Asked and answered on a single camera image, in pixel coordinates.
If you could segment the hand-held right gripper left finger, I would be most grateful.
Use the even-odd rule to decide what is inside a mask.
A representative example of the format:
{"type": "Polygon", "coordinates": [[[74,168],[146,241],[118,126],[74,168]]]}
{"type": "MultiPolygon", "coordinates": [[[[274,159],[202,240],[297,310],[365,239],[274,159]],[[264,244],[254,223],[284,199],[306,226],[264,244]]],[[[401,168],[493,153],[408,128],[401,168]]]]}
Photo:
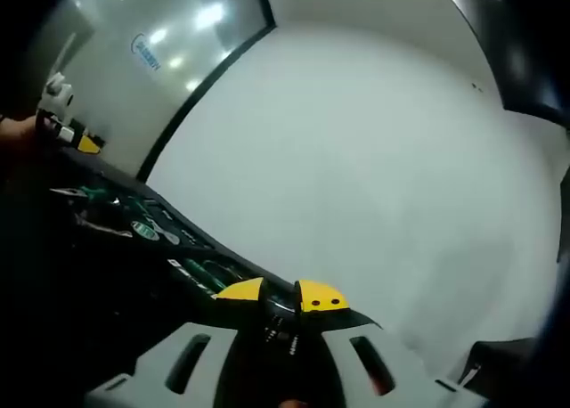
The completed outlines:
{"type": "Polygon", "coordinates": [[[238,336],[235,325],[187,322],[141,355],[134,373],[90,391],[85,407],[213,407],[238,336]]]}

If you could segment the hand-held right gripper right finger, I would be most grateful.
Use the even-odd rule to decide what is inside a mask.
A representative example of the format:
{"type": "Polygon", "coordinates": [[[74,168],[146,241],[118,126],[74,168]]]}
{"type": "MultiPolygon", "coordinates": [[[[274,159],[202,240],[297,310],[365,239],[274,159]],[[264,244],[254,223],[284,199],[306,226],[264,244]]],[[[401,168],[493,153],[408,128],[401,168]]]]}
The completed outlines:
{"type": "Polygon", "coordinates": [[[483,407],[485,398],[430,375],[396,336],[327,284],[295,283],[307,385],[325,406],[483,407]]]}

